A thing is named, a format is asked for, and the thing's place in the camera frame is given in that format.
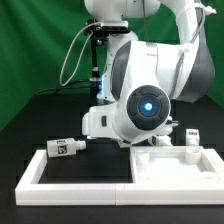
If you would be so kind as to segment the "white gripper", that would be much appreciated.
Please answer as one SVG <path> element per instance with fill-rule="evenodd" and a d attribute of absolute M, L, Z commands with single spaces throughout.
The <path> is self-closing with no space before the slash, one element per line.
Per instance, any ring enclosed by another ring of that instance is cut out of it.
<path fill-rule="evenodd" d="M 113 120 L 116 104 L 92 106 L 82 118 L 82 134 L 91 138 L 113 139 L 121 144 L 131 141 L 118 134 Z"/>

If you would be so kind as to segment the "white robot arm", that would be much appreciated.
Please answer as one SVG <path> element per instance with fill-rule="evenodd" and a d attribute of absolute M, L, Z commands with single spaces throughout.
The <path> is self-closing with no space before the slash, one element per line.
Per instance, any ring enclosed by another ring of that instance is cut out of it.
<path fill-rule="evenodd" d="M 82 119 L 82 133 L 133 145 L 166 135 L 176 122 L 171 101 L 194 102 L 210 88 L 214 66 L 204 22 L 216 10 L 201 0 L 84 0 L 96 26 L 109 37 L 107 69 L 98 99 Z M 175 15 L 179 43 L 140 41 L 128 18 L 155 14 L 160 6 Z"/>

